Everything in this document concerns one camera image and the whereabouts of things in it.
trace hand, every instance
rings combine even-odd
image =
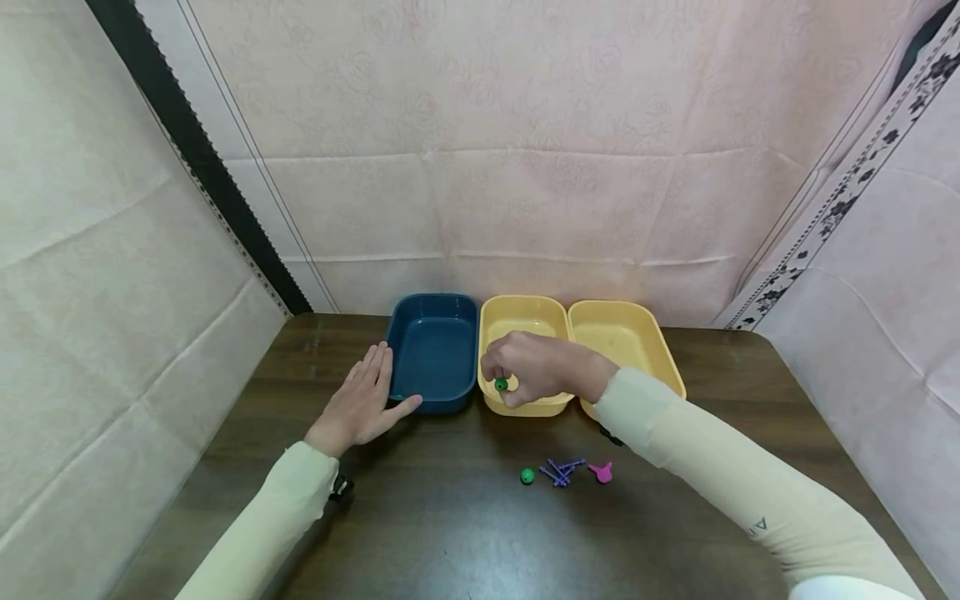
[[[327,456],[340,458],[352,445],[366,444],[417,410],[423,402],[421,396],[410,396],[394,408],[383,410],[393,371],[394,352],[387,343],[370,346],[303,440]]]
[[[586,346],[526,331],[511,331],[487,346],[480,368],[487,381],[516,375],[517,388],[500,393],[510,408],[562,392],[595,403],[619,370]]]

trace table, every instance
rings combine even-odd
[[[112,598],[173,598],[302,438],[384,317],[300,315],[250,383]],[[730,423],[865,515],[928,598],[945,597],[777,352],[750,332],[665,329],[689,401]],[[412,417],[354,448],[352,501],[329,510],[269,589],[319,598],[785,598],[767,552],[683,481],[598,433],[571,402],[552,419]],[[613,461],[566,489],[519,473],[547,457]]]

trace tray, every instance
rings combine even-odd
[[[570,306],[568,317],[574,342],[621,367],[653,375],[686,399],[684,381],[649,310],[632,302],[581,300]],[[591,419],[597,419],[589,402],[581,399],[580,405]]]
[[[530,331],[569,340],[570,325],[564,307],[546,296],[494,296],[480,311],[480,354],[487,346],[510,331]],[[484,401],[497,415],[505,417],[553,417],[559,415],[573,398],[571,394],[541,398],[519,408],[507,408],[492,381],[485,381],[477,366],[477,380]],[[510,378],[510,390],[516,389],[516,377]]]
[[[476,382],[477,303],[460,294],[415,294],[401,300],[387,328],[394,349],[390,400],[423,396],[425,415],[455,413]]]

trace forearm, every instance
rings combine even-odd
[[[595,408],[614,436],[769,549],[791,586],[847,575],[923,597],[860,513],[653,377],[620,370]]]
[[[178,600],[257,598],[324,512],[339,463],[303,442],[291,446],[220,537]]]

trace pink plastic piece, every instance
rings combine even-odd
[[[608,483],[611,479],[613,479],[613,471],[612,471],[613,463],[606,463],[602,467],[598,467],[596,465],[588,465],[588,468],[594,473],[596,473],[597,481],[599,481],[600,483]]]

